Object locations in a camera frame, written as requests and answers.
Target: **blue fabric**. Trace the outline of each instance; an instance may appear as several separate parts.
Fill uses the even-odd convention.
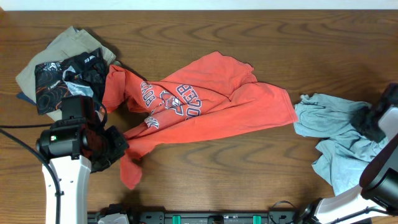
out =
[[[24,92],[18,93],[17,98],[21,99],[21,100],[25,100],[26,102],[31,103],[36,106],[36,103],[33,100],[31,100],[29,97],[27,97]]]
[[[312,167],[339,195],[359,184],[363,170],[387,144],[387,139],[379,144],[370,141],[350,124],[354,112],[370,107],[369,103],[324,94],[302,95],[301,99],[295,105],[295,132],[304,137],[324,138],[315,146],[323,155]]]

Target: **red fabric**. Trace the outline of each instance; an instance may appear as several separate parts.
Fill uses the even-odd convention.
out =
[[[145,82],[111,65],[103,104],[109,112],[123,101],[132,112],[149,112],[124,133],[130,148],[121,159],[121,180],[133,189],[141,170],[131,162],[162,143],[219,139],[297,121],[287,92],[259,83],[252,66],[213,52],[159,82]]]

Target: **pile of clothes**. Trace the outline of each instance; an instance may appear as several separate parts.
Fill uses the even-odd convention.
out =
[[[286,90],[259,83],[247,63],[213,52],[167,78],[148,82],[126,70],[116,56],[85,30],[70,27],[36,55],[16,77],[19,98],[35,103],[38,114],[62,118],[61,99],[85,95],[108,112],[127,102],[131,112],[149,115],[124,133],[129,149],[121,159],[121,180],[133,189],[141,169],[132,162],[162,143],[226,138],[294,123],[297,134],[324,138],[315,172],[340,194],[359,176],[386,140],[372,142],[349,121],[365,102],[332,96],[302,96],[293,107]]]

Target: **white wall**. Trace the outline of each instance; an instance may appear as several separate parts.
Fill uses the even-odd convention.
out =
[[[398,0],[0,0],[5,11],[398,9]]]

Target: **wooden table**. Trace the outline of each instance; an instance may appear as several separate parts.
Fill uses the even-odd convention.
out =
[[[160,80],[220,51],[250,63],[260,82],[301,94],[326,93],[374,103],[398,81],[397,11],[101,11],[3,12],[0,15],[0,123],[40,124],[36,108],[16,98],[15,76],[70,25],[86,29],[127,68]],[[125,108],[109,123],[128,130],[142,121]],[[9,130],[34,147],[43,129]],[[0,222],[44,223],[40,163],[0,136]],[[142,160],[135,190],[119,163],[90,176],[88,209],[123,202],[136,209],[267,210],[279,200],[302,207],[332,188],[314,173],[318,139],[287,125],[226,139],[161,145]],[[395,218],[375,218],[396,223]]]

